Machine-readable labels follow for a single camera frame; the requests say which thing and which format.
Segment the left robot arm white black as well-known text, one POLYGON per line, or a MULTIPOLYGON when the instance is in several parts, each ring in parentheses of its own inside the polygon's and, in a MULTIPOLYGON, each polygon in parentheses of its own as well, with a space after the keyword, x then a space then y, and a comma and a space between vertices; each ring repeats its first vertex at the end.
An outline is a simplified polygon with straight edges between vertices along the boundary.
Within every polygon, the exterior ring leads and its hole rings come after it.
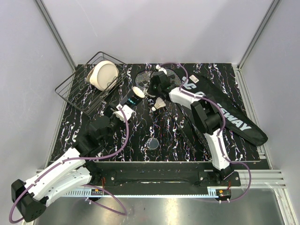
POLYGON ((15 180, 11 184, 13 206, 9 213, 10 223, 31 222, 72 189, 97 185, 101 181, 101 174, 95 161, 110 159, 123 151, 129 139, 132 114, 133 109, 128 105, 118 105, 110 117, 101 116, 91 123, 90 131, 50 166, 25 181, 15 180), (126 129, 124 143, 114 153, 99 157, 99 141, 122 125, 126 129))

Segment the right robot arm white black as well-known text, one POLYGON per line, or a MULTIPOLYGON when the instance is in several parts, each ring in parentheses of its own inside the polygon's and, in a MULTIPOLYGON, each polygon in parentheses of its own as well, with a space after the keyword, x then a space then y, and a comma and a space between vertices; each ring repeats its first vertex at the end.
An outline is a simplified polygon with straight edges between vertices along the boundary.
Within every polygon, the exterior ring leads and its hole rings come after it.
POLYGON ((225 117, 214 99, 202 97, 171 84, 163 71, 154 72, 150 77, 147 93, 164 100, 182 105, 191 110, 194 125, 204 134, 214 167, 214 183, 223 186, 233 174, 231 161, 225 153, 223 129, 225 117))

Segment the white shuttlecock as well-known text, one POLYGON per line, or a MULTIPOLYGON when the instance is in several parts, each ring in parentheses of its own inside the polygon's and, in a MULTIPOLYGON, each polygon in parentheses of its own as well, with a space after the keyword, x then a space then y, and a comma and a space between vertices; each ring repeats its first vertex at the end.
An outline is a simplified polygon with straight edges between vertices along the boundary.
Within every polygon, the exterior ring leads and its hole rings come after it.
POLYGON ((154 103, 154 105, 152 106, 151 110, 154 112, 160 108, 166 107, 166 103, 164 102, 164 100, 160 97, 158 97, 154 103))
POLYGON ((144 94, 145 94, 146 96, 150 97, 150 98, 155 98, 155 97, 156 97, 155 95, 152 95, 152 94, 149 93, 149 89, 145 89, 145 90, 144 90, 144 94))

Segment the clear plastic tube lid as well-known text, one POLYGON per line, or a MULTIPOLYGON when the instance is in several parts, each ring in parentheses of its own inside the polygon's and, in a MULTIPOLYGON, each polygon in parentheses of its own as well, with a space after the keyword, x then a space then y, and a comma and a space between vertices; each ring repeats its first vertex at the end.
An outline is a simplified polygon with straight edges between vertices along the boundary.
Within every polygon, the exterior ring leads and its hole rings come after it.
POLYGON ((157 138, 154 138, 154 137, 149 138, 146 142, 146 146, 150 150, 155 150, 159 147, 159 141, 157 138))

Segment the black BOKA shuttlecock tube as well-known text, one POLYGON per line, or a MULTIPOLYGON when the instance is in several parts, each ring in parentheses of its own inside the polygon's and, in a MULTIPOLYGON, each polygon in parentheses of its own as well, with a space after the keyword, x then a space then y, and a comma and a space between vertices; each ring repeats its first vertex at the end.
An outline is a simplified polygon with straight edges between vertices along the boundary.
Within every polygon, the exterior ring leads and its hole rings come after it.
POLYGON ((144 92, 140 88, 134 86, 117 104, 115 109, 118 110, 120 107, 122 108, 125 105, 131 109, 134 109, 144 98, 144 92))

